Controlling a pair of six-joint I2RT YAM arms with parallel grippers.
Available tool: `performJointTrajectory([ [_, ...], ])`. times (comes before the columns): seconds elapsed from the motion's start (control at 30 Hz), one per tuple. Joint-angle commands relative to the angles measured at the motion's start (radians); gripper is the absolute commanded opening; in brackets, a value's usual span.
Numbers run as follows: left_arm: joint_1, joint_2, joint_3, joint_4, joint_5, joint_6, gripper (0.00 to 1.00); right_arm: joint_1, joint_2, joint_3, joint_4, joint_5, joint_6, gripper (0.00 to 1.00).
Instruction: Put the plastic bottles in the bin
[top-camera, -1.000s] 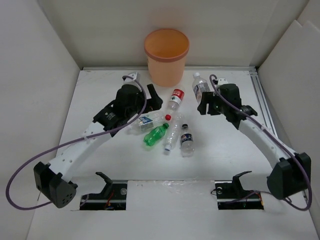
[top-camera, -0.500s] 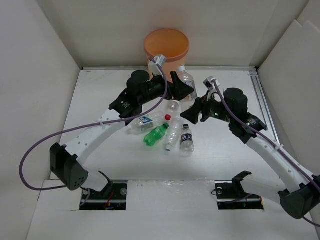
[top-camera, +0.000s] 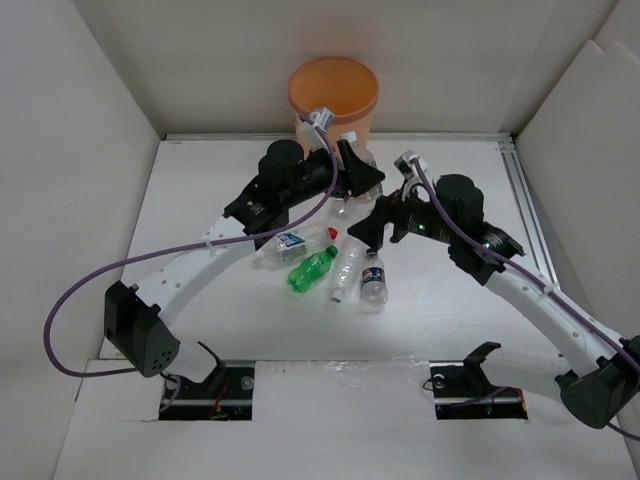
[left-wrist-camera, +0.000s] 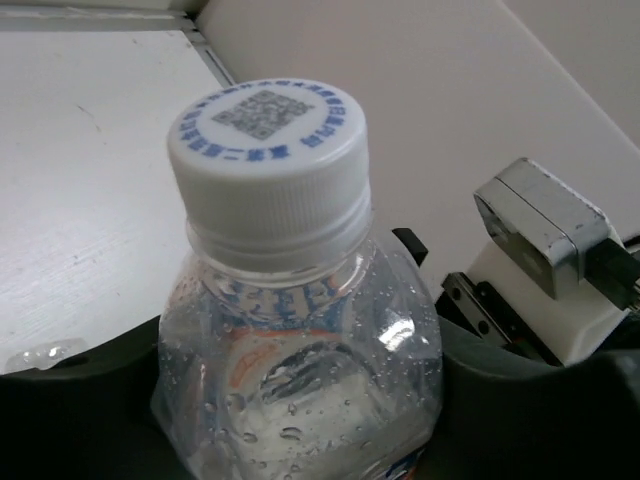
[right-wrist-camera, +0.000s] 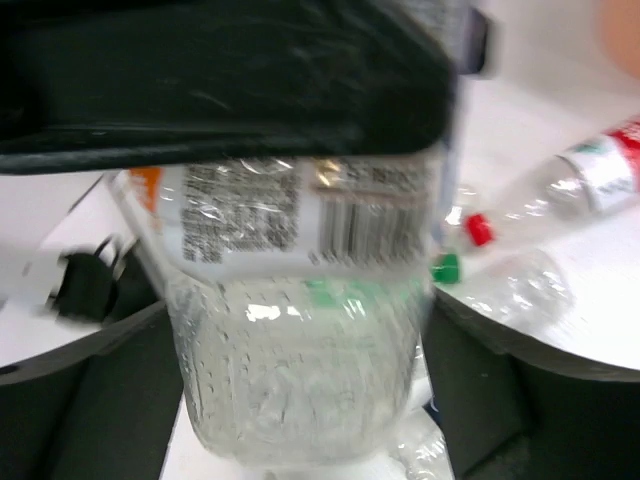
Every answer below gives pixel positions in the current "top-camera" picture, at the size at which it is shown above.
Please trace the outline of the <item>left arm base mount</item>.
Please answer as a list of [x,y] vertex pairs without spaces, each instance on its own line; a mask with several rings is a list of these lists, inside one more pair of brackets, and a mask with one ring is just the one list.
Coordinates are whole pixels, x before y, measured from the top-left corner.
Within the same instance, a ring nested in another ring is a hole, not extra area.
[[253,413],[255,361],[226,362],[203,342],[198,347],[216,361],[216,367],[203,383],[165,376],[159,406],[161,421],[250,421]]

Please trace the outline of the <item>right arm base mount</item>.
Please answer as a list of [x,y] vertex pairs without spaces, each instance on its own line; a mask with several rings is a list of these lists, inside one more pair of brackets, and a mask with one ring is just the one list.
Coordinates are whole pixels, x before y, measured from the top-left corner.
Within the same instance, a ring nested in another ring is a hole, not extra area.
[[487,357],[501,347],[484,342],[462,360],[429,362],[422,389],[433,395],[437,420],[527,420],[520,389],[493,385],[482,371]]

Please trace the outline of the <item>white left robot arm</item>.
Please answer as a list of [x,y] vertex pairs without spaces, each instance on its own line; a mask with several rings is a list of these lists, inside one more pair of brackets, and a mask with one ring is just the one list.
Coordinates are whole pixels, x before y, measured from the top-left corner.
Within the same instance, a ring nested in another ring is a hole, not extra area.
[[218,275],[256,254],[280,266],[322,251],[336,236],[319,226],[289,226],[289,211],[313,197],[358,197],[385,178],[374,162],[356,154],[346,140],[335,154],[325,145],[304,153],[293,140],[271,143],[257,175],[203,235],[200,246],[180,253],[135,285],[113,284],[105,294],[106,338],[144,377],[177,375],[201,396],[222,387],[222,362],[206,345],[189,346],[171,324]]

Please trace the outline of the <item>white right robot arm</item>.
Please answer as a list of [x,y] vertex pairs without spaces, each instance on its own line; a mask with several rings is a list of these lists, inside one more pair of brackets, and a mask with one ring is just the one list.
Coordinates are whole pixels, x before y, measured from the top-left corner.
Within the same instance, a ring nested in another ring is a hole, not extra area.
[[450,174],[433,185],[423,177],[407,179],[348,232],[378,251],[387,226],[394,244],[414,234],[446,245],[461,271],[515,308],[560,354],[555,360],[515,358],[502,355],[500,343],[484,342],[462,361],[460,408],[524,389],[561,402],[581,423],[603,429],[638,395],[638,338],[604,327],[541,273],[514,262],[522,246],[485,220],[484,195],[470,178]]

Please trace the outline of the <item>pepsi label clear bottle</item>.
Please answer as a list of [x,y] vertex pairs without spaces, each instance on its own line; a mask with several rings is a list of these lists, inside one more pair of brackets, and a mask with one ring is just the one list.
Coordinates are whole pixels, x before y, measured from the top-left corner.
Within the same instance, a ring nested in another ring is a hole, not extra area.
[[374,249],[367,249],[360,276],[360,300],[371,307],[381,307],[388,301],[386,270]]

